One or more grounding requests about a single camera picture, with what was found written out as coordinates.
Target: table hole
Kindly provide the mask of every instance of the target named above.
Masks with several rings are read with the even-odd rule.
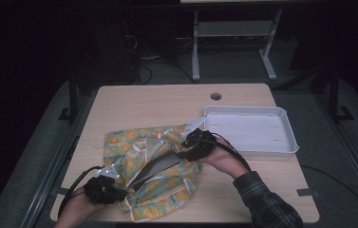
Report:
[[[220,95],[220,93],[212,93],[211,94],[211,99],[214,101],[219,101],[222,98],[222,95]]]

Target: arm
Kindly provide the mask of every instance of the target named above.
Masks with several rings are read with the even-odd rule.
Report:
[[[83,187],[75,190],[72,196],[75,197],[66,204],[55,228],[77,227],[86,222],[92,214],[105,208],[105,204],[89,201]]]
[[[222,139],[217,141],[228,145]],[[293,207],[272,193],[255,171],[247,170],[225,150],[216,146],[209,156],[199,161],[211,164],[234,179],[235,188],[250,209],[254,227],[303,227]]]

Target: wooden table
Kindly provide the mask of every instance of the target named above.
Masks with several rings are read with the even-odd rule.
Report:
[[[219,101],[211,99],[220,93]],[[109,131],[138,127],[186,124],[203,116],[208,105],[275,106],[270,89],[264,84],[220,85],[127,85],[102,87],[87,118],[62,183],[71,184],[86,169],[103,165],[104,134]],[[311,196],[299,197],[296,190],[308,188],[295,155],[284,159],[247,157],[271,191],[282,197],[300,214],[304,222],[312,223],[319,214]],[[91,172],[81,181],[85,184],[96,176]],[[232,178],[204,164],[198,175],[195,195],[177,211],[154,222],[251,222],[250,212],[232,184]],[[51,218],[57,219],[60,202],[55,201]],[[91,220],[127,222],[116,205],[92,216]]]

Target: sleeve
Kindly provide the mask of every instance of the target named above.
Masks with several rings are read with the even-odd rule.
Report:
[[[233,184],[250,209],[254,227],[303,227],[296,210],[271,192],[255,171],[238,177]]]

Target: white tray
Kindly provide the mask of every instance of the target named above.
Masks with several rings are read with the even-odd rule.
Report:
[[[207,106],[204,129],[228,140],[246,155],[289,156],[299,146],[280,107]]]

